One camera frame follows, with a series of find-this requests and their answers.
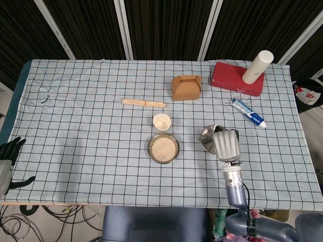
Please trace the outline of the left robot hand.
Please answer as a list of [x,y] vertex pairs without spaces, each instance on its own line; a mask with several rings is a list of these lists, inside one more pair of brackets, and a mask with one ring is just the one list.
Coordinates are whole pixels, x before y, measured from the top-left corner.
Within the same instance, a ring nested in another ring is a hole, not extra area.
[[21,137],[17,137],[14,140],[1,145],[1,198],[4,197],[9,190],[26,187],[36,179],[35,176],[32,176],[25,181],[12,181],[13,169],[20,149],[25,142],[26,139],[22,140]]

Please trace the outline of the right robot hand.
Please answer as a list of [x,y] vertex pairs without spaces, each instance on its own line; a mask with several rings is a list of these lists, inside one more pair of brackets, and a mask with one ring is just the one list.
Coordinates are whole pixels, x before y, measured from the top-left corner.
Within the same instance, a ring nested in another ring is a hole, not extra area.
[[212,135],[218,159],[222,162],[233,162],[240,158],[239,134],[237,130],[227,130],[216,126]]

